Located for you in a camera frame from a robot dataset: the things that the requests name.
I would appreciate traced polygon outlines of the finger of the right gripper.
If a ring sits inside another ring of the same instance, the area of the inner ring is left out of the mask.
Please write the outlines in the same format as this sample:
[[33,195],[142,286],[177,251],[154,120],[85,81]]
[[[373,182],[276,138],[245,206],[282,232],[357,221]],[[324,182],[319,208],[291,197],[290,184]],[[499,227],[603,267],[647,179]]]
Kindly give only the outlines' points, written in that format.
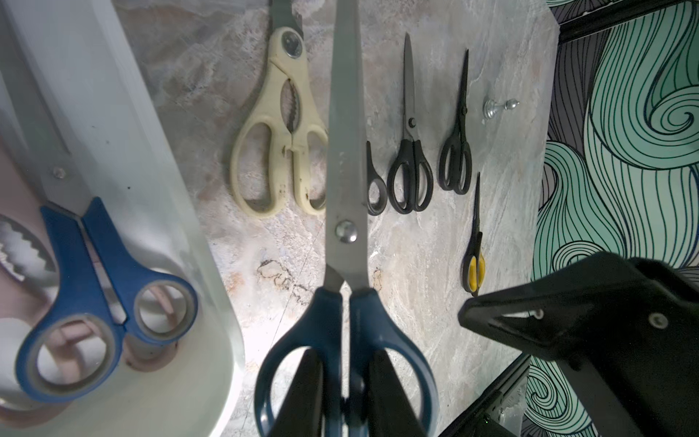
[[563,360],[609,327],[644,286],[631,262],[598,253],[534,282],[466,300],[460,326],[547,361]]

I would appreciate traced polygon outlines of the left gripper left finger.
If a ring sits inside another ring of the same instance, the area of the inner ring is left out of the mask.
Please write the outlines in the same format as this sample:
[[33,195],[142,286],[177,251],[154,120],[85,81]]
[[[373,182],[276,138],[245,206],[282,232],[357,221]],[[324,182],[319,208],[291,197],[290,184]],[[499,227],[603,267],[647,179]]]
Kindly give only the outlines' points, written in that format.
[[324,368],[318,353],[307,349],[292,380],[269,436],[321,435]]

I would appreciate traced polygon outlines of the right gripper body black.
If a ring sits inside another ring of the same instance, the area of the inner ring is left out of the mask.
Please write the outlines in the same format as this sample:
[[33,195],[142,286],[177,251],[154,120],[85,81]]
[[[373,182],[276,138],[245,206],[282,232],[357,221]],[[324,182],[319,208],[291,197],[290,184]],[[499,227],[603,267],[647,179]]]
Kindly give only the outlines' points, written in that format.
[[571,310],[560,362],[602,436],[698,433],[698,288],[657,260],[591,256],[547,277]]

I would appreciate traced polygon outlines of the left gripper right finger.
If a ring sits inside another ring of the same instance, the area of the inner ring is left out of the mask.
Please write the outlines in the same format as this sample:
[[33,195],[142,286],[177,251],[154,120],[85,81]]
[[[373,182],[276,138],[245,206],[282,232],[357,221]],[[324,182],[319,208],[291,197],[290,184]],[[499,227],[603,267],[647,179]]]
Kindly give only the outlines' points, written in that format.
[[369,436],[425,436],[386,351],[376,351],[368,374]]

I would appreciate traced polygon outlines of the yellow handled scissors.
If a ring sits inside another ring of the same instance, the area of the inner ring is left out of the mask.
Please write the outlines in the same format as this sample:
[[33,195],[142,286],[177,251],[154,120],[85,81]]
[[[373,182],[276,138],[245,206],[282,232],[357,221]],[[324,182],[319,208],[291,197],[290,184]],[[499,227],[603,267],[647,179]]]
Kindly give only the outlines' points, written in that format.
[[478,173],[475,187],[471,238],[462,260],[462,287],[477,296],[484,282],[486,263],[482,255],[483,233],[480,227],[481,173]]

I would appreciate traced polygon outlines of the dark teal handled scissors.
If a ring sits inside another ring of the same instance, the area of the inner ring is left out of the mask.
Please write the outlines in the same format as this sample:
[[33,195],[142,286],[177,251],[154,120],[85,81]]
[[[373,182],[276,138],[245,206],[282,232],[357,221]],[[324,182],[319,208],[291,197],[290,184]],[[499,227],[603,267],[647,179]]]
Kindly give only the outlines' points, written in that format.
[[369,436],[369,364],[381,350],[388,353],[425,436],[434,433],[439,397],[433,372],[370,284],[365,143],[359,5],[341,1],[329,99],[325,276],[302,316],[269,350],[258,371],[254,409],[263,436],[269,436],[307,349],[318,353],[324,368],[320,436]]

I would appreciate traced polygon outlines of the large black scissors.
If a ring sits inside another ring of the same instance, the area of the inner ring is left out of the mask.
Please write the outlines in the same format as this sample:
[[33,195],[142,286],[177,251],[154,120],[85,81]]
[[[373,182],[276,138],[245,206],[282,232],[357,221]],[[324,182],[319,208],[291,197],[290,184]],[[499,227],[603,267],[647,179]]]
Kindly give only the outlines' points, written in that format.
[[453,131],[442,145],[438,165],[440,187],[446,191],[453,191],[457,195],[468,193],[473,174],[471,146],[465,131],[465,119],[468,113],[469,52],[469,49],[466,49],[464,53]]

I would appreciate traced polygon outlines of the black medium scissors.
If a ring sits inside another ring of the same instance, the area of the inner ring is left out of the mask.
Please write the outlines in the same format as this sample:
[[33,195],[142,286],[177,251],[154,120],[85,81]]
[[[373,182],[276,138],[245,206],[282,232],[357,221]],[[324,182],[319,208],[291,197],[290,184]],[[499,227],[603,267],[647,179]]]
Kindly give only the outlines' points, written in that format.
[[414,61],[411,37],[405,35],[403,51],[403,123],[398,155],[387,179],[389,201],[407,215],[427,209],[433,198],[433,171],[424,155],[416,113]]

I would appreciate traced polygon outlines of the white plastic storage box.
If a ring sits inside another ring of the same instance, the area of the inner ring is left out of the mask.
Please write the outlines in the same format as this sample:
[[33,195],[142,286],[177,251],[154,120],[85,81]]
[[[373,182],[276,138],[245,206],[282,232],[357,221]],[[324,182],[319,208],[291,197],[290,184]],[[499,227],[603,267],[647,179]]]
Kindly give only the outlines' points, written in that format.
[[129,252],[181,274],[200,311],[174,360],[154,373],[120,364],[96,391],[28,436],[219,436],[245,373],[240,325],[109,1],[5,1],[13,30],[87,185]]

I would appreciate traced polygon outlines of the small black scissors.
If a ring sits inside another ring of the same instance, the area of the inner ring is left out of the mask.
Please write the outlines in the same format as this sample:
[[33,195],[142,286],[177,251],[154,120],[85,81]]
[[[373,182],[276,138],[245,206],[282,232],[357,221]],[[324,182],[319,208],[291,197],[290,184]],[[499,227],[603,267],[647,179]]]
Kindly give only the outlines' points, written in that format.
[[[371,216],[379,216],[385,211],[388,204],[388,190],[383,178],[376,171],[371,154],[371,142],[366,142],[366,164],[367,164],[367,207]],[[371,199],[371,189],[377,189],[376,200]]]

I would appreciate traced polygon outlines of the blue handled scissors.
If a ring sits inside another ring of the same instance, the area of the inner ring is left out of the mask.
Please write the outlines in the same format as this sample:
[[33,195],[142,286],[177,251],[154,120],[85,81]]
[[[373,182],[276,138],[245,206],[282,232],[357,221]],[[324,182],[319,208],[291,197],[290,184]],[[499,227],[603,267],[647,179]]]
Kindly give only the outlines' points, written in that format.
[[[1,31],[1,74],[33,165],[30,173],[41,187],[40,222],[59,275],[58,295],[25,337],[15,375],[21,389],[38,402],[70,402],[113,373],[126,335],[165,347],[187,334],[198,315],[198,296],[186,280],[148,269],[131,256],[103,200],[87,187],[7,27]],[[184,315],[168,331],[149,328],[140,312],[143,295],[156,287],[175,289],[184,299]],[[96,329],[106,346],[104,358],[81,381],[51,382],[40,373],[39,353],[54,331],[77,322]]]

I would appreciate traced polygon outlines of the cream handled scissors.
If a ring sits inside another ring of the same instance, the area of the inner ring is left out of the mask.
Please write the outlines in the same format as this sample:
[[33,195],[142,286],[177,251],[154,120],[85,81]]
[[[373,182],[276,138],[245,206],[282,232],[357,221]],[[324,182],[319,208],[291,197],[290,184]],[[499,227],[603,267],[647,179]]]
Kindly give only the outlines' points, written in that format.
[[[328,130],[320,118],[311,91],[309,61],[301,18],[294,14],[288,0],[270,2],[271,31],[268,40],[267,65],[260,94],[240,129],[231,151],[229,179],[232,196],[238,207],[251,217],[265,219],[278,214],[285,206],[289,174],[285,160],[292,156],[293,194],[300,209],[309,215],[320,215],[326,200],[311,198],[311,149],[309,136],[315,135],[322,145],[329,144]],[[282,115],[281,96],[290,85],[296,101],[296,126],[289,127]],[[269,143],[269,206],[254,209],[244,198],[238,183],[238,162],[249,131],[264,125],[270,132]]]

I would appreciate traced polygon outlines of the silver knob on table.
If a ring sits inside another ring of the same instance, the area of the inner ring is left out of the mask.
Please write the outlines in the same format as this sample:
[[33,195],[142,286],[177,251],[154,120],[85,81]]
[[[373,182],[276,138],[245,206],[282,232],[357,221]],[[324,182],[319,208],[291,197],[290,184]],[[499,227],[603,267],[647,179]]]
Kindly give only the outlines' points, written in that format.
[[482,114],[485,120],[492,120],[502,112],[516,109],[519,104],[520,102],[515,98],[508,99],[504,102],[498,102],[489,98],[483,104]]

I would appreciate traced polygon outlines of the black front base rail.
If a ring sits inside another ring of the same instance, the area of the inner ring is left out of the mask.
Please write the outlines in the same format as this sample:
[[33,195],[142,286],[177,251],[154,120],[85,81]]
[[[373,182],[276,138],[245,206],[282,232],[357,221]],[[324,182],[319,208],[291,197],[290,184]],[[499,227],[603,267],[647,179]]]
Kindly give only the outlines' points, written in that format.
[[521,353],[441,434],[519,436],[526,411],[531,355]]

